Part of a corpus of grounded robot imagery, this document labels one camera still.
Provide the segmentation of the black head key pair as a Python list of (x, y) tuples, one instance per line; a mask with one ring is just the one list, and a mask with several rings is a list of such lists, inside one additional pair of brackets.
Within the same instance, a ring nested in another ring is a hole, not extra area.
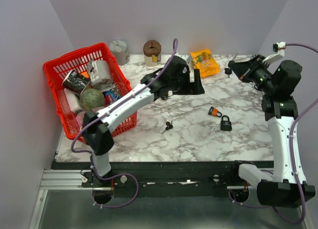
[(226, 74), (228, 77), (230, 77), (230, 75), (232, 74), (232, 69), (230, 69), (230, 68), (224, 68), (224, 70), (225, 70), (225, 74)]

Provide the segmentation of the black key bunch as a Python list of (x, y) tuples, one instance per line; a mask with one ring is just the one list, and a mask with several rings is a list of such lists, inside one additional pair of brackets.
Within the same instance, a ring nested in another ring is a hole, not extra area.
[(163, 134), (173, 128), (173, 120), (166, 120), (164, 125), (161, 126), (160, 133)]

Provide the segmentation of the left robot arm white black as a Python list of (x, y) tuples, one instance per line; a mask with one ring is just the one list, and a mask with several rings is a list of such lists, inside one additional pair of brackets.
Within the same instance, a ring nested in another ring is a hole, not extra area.
[(114, 130), (137, 110), (159, 98), (164, 99), (169, 92), (174, 95), (203, 94), (205, 91), (200, 71), (193, 70), (194, 78), (190, 74), (187, 62), (173, 56), (163, 68), (145, 75), (134, 89), (110, 106), (97, 112), (89, 110), (85, 113), (82, 136), (93, 150), (93, 181), (98, 186), (104, 187), (110, 182), (109, 151), (114, 146)]

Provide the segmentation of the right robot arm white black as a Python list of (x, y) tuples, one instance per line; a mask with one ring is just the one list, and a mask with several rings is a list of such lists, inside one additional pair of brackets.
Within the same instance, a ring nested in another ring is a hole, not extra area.
[(269, 127), (274, 155), (273, 174), (256, 165), (238, 161), (229, 172), (229, 181), (240, 185), (244, 181), (256, 189), (261, 205), (297, 208), (315, 196), (316, 190), (307, 184), (300, 162), (297, 122), (298, 108), (292, 93), (301, 80), (302, 67), (284, 60), (274, 73), (268, 71), (265, 57), (257, 55), (245, 62), (230, 61), (228, 67), (245, 83), (253, 83), (263, 92), (262, 111)]

